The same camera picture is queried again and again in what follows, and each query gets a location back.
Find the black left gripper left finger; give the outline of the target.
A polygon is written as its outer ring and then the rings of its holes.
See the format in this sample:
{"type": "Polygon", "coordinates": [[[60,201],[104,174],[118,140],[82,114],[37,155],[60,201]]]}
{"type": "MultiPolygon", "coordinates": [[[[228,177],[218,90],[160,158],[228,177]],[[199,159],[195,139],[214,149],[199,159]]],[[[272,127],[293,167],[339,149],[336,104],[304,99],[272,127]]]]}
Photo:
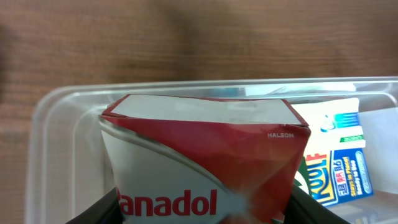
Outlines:
{"type": "Polygon", "coordinates": [[[116,187],[67,224],[122,224],[116,187]]]}

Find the blue Cool Fever box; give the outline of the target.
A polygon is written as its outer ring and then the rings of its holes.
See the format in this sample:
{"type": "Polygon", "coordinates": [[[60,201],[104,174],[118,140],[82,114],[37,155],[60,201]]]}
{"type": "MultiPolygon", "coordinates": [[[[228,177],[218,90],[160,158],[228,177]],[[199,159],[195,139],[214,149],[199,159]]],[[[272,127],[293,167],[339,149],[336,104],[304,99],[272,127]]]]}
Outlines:
{"type": "Polygon", "coordinates": [[[325,207],[374,194],[361,148],[307,155],[310,195],[325,207]]]}

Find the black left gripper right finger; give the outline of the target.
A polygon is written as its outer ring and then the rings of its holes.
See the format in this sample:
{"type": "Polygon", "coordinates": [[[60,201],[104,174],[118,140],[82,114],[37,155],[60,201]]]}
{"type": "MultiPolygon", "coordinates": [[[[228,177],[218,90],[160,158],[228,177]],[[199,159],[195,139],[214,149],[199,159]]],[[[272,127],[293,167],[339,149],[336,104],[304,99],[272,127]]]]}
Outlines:
{"type": "Polygon", "coordinates": [[[285,209],[284,224],[349,224],[294,185],[285,209]]]}

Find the red Panadol ActiFast box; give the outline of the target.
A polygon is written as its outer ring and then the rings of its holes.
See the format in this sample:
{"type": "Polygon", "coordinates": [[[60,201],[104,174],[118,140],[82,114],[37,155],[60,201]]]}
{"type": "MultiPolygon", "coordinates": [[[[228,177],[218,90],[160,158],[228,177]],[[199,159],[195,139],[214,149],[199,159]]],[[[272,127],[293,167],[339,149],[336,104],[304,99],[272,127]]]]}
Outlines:
{"type": "Polygon", "coordinates": [[[271,223],[310,137],[285,100],[126,95],[99,116],[124,223],[271,223]]]}

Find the clear plastic container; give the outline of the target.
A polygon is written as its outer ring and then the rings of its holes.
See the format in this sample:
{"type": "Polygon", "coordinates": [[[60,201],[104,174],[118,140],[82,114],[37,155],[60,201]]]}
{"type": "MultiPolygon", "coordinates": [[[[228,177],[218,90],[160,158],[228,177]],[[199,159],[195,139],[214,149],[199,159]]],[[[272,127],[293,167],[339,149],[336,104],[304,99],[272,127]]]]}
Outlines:
{"type": "Polygon", "coordinates": [[[70,86],[46,95],[32,117],[26,223],[66,223],[114,186],[98,115],[130,93],[285,98],[293,104],[355,97],[374,195],[332,206],[350,223],[397,222],[397,78],[288,78],[70,86]]]}

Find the dark green ointment box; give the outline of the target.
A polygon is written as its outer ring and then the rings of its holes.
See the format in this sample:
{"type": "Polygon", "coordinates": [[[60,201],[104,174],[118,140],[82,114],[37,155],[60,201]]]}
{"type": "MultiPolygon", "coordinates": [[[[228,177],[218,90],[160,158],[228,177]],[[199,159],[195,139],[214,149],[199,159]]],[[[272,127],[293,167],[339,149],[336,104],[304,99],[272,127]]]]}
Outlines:
{"type": "Polygon", "coordinates": [[[309,182],[309,174],[308,174],[307,165],[306,165],[306,161],[305,161],[304,157],[302,158],[300,166],[295,174],[294,185],[299,187],[301,190],[303,190],[309,196],[312,195],[312,190],[311,190],[310,182],[309,182]]]}

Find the white Panadol box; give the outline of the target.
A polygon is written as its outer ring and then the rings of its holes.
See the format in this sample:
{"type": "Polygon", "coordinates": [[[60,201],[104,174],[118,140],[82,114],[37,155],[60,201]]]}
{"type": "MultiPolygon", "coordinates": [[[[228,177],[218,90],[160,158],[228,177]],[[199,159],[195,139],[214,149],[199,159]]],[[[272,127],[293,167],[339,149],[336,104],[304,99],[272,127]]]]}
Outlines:
{"type": "Polygon", "coordinates": [[[296,104],[293,108],[309,124],[311,130],[305,155],[366,146],[359,121],[358,98],[296,104]]]}

